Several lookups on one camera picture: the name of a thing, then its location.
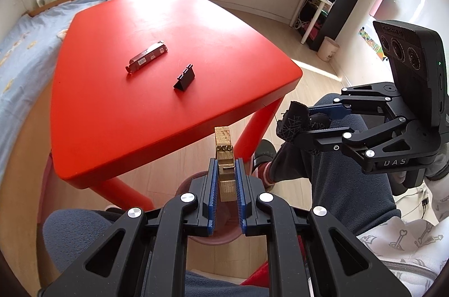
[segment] gray pants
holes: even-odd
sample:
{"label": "gray pants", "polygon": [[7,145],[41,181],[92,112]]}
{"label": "gray pants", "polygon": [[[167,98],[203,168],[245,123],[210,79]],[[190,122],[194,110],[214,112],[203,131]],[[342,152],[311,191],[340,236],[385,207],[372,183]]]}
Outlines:
{"label": "gray pants", "polygon": [[[318,104],[331,103],[327,95]],[[349,115],[332,127],[351,126],[364,130],[361,116]],[[270,177],[276,181],[307,177],[311,181],[313,205],[326,207],[354,234],[361,234],[393,216],[396,209],[386,174],[364,175],[360,167],[339,151],[311,156],[285,143],[273,160]],[[68,209],[53,212],[43,226],[45,246],[59,271],[64,271],[114,219],[104,213]],[[236,286],[186,272],[187,297],[268,297],[266,288]]]}

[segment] red table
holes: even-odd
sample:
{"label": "red table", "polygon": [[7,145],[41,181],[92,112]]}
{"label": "red table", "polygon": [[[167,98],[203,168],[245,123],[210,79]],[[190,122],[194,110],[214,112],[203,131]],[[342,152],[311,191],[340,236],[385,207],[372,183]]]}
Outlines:
{"label": "red table", "polygon": [[[168,52],[129,75],[129,59],[163,40]],[[185,92],[173,88],[193,64]],[[208,0],[113,0],[78,13],[53,81],[55,171],[123,209],[151,200],[118,175],[250,115],[235,144],[250,159],[302,76],[281,50]]]}

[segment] red table leg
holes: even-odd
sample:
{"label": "red table leg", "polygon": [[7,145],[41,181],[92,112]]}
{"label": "red table leg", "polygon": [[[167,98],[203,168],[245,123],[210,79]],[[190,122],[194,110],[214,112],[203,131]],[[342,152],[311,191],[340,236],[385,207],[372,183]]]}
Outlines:
{"label": "red table leg", "polygon": [[140,207],[144,211],[154,209],[153,201],[118,178],[108,179],[90,187],[90,189],[121,209],[130,209],[132,207]]}
{"label": "red table leg", "polygon": [[243,158],[244,162],[250,160],[283,99],[284,97],[275,100],[252,115],[250,122],[246,125],[234,146],[235,159]]}

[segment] striped sock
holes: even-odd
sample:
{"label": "striped sock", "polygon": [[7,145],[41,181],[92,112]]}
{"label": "striped sock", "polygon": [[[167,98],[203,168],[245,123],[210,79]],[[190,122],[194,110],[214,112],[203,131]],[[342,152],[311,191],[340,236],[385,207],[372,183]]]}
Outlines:
{"label": "striped sock", "polygon": [[271,161],[269,163],[263,163],[259,165],[252,173],[253,177],[257,177],[262,181],[265,188],[271,187],[276,184],[276,182],[273,182],[269,177],[270,166]]}

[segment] wooden floor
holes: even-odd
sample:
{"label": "wooden floor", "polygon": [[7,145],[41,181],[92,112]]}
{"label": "wooden floor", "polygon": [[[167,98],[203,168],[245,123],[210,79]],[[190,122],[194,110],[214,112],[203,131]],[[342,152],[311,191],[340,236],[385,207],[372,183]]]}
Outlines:
{"label": "wooden floor", "polygon": [[[276,113],[277,119],[282,118],[281,114],[288,109],[292,100],[311,106],[327,93],[340,92],[341,82],[336,80],[331,66],[321,61],[315,52],[308,49],[307,45],[300,43],[301,36],[297,31],[268,18],[239,11],[232,11],[232,13],[267,37],[303,68],[304,76],[296,89],[284,98]],[[231,137],[234,143],[248,120],[249,117],[231,125]],[[276,137],[275,126],[274,119],[264,138],[270,140],[278,149],[283,141]],[[174,196],[179,184],[185,178],[196,172],[207,170],[209,159],[214,156],[215,140],[211,135],[130,171],[120,178],[152,198],[157,207],[161,207]],[[304,209],[311,207],[311,189],[308,180],[282,182],[275,185],[273,193],[280,195],[293,206]],[[42,219],[45,220],[51,212],[57,209],[103,209],[107,204],[106,200],[90,189],[75,189],[52,174],[49,177],[44,197]],[[217,247],[204,246],[190,240],[187,251],[187,269],[246,278],[266,258],[265,237],[247,238],[242,236],[232,243]],[[38,240],[38,260],[41,283],[45,286],[58,276],[58,272],[44,250],[41,237]]]}

